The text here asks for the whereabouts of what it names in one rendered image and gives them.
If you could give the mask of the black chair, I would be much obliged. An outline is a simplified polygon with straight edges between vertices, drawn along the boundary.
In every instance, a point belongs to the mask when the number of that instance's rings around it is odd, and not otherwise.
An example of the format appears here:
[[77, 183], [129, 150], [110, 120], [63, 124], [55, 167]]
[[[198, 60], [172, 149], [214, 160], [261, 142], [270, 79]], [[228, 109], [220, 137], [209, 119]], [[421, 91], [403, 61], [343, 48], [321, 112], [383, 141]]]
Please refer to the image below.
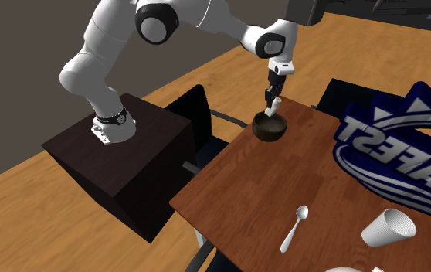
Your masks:
[[178, 99], [165, 107], [165, 110], [185, 117], [192, 122], [196, 164], [185, 163], [184, 168], [194, 174], [207, 166], [229, 143], [212, 134], [212, 115], [246, 128], [248, 124], [209, 108], [203, 85], [197, 84]]
[[[198, 272], [208, 255], [213, 250], [214, 246], [206, 241], [198, 250], [196, 255], [192, 258], [189, 265], [186, 267], [185, 272]], [[215, 252], [215, 256], [210, 262], [205, 272], [242, 272], [232, 261], [230, 261], [219, 250]]]

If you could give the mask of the dark wooden robot stand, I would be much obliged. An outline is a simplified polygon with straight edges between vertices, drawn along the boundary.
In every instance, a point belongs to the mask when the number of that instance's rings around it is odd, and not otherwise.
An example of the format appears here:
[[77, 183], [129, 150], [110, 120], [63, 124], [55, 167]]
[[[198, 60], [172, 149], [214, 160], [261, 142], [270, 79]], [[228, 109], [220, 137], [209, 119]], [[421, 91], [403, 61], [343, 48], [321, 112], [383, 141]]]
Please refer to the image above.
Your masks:
[[182, 167], [196, 162], [192, 123], [128, 93], [120, 99], [136, 120], [130, 139], [103, 144], [89, 115], [43, 147], [95, 202], [150, 243], [174, 212], [170, 199], [192, 178]]

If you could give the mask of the brown wooden table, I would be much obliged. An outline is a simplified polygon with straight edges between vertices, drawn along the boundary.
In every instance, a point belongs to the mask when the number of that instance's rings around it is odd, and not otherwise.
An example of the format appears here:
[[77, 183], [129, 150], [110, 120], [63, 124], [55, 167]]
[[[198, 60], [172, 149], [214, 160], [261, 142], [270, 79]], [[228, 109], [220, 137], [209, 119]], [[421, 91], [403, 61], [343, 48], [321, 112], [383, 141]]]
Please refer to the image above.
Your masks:
[[[407, 209], [414, 237], [378, 248], [362, 230], [392, 203], [334, 161], [339, 120], [292, 100], [275, 142], [243, 130], [172, 200], [171, 206], [243, 272], [431, 272], [431, 216]], [[286, 253], [280, 245], [306, 205]]]

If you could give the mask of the small white object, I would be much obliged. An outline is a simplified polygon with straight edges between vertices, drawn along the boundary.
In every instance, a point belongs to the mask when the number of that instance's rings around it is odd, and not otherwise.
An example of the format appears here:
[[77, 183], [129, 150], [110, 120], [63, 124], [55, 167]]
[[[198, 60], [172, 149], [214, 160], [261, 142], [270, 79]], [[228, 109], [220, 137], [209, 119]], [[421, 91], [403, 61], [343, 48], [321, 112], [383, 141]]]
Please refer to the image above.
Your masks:
[[267, 107], [264, 114], [268, 117], [272, 117], [279, 109], [282, 100], [279, 97], [273, 99], [272, 105]]

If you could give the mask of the blue and white logo sign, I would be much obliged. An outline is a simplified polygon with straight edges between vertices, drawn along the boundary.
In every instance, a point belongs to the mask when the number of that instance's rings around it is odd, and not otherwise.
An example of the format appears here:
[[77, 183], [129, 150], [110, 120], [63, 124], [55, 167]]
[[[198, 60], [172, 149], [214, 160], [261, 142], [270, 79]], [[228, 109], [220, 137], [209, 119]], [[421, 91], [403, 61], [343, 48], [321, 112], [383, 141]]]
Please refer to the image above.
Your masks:
[[334, 160], [370, 192], [431, 216], [431, 87], [414, 83], [403, 99], [377, 93], [351, 102], [340, 118]]

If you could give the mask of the white spoon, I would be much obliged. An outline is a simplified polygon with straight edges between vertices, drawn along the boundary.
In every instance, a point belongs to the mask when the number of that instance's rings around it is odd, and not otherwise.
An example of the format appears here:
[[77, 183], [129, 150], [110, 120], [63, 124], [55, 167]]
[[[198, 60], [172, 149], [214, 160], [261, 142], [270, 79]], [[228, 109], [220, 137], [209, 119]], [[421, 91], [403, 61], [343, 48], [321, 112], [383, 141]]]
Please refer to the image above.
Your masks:
[[287, 252], [287, 250], [290, 246], [290, 243], [294, 237], [294, 233], [297, 229], [298, 224], [300, 223], [301, 220], [305, 220], [308, 217], [308, 213], [309, 213], [309, 209], [306, 205], [300, 206], [297, 209], [297, 211], [296, 211], [297, 221], [295, 222], [295, 224], [291, 228], [290, 232], [286, 235], [284, 241], [281, 243], [281, 245], [280, 245], [280, 252], [281, 253]]

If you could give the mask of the white ribbed cup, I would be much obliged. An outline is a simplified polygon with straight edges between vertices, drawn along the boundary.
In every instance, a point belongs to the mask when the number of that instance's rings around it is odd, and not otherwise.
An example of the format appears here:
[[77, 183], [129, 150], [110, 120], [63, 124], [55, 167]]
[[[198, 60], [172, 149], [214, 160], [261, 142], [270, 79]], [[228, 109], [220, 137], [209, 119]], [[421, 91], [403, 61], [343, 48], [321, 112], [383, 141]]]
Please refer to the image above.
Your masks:
[[386, 209], [361, 232], [370, 247], [383, 247], [416, 235], [415, 223], [397, 209]]

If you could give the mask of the dark brown bowl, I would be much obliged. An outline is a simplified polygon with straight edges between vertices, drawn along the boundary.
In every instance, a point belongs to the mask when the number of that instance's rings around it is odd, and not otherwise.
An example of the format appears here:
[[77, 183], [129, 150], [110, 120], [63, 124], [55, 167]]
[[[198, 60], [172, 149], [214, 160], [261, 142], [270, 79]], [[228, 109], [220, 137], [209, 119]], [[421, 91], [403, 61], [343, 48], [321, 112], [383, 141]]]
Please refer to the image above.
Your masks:
[[277, 141], [285, 134], [286, 130], [287, 121], [279, 114], [269, 117], [261, 111], [253, 118], [252, 131], [261, 141]]

